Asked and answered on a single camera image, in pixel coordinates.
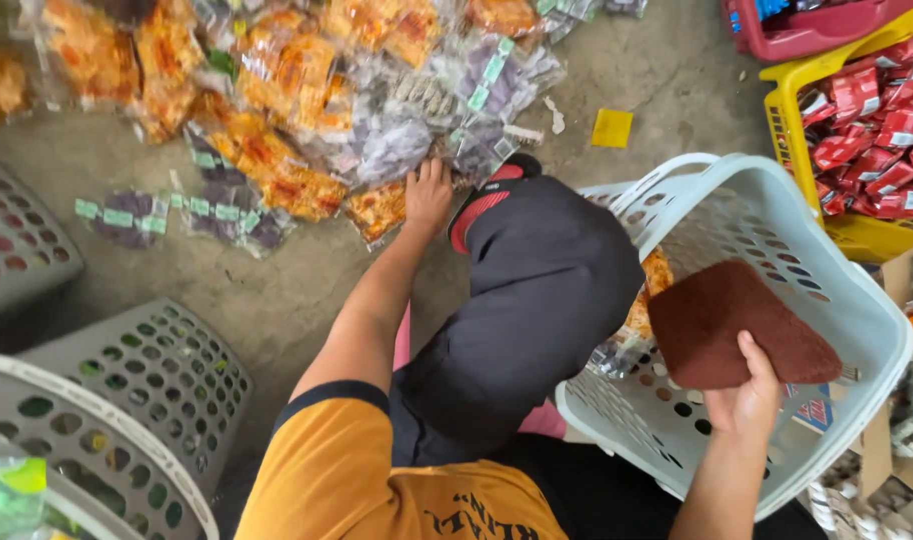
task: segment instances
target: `red and black sneaker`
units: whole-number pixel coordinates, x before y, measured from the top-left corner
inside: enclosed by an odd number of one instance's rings
[[[466,233],[473,222],[497,203],[510,197],[511,191],[522,182],[540,176],[543,166],[536,157],[527,153],[514,153],[502,166],[487,178],[483,186],[475,188],[456,211],[447,227],[447,238],[457,253],[469,254]]]

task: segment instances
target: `yellow plastic crate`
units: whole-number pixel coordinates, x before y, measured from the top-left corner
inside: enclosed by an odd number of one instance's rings
[[[763,100],[776,160],[796,179],[816,219],[824,225],[840,251],[853,261],[883,263],[912,248],[913,219],[881,221],[847,214],[823,223],[813,165],[803,136],[798,92],[806,85],[840,71],[850,59],[904,42],[911,36],[913,9],[870,35],[838,49],[781,63],[760,72],[761,80],[776,83],[776,89]]]

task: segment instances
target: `orange t-shirt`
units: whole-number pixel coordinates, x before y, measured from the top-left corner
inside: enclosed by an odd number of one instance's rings
[[[390,402],[340,380],[283,411],[236,540],[562,540],[523,472],[489,460],[391,467]]]

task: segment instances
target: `brown scrub pad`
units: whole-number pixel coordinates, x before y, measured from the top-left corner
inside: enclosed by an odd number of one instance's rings
[[[829,383],[843,369],[833,348],[743,260],[704,268],[654,296],[649,320],[669,377],[680,387],[709,390],[749,381],[737,345],[741,330],[766,352],[781,383]]]

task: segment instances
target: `dark gray pants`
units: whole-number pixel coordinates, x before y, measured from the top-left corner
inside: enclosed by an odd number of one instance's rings
[[[556,178],[517,184],[467,232],[470,300],[393,376],[393,464],[489,456],[627,318],[645,278],[606,209]]]

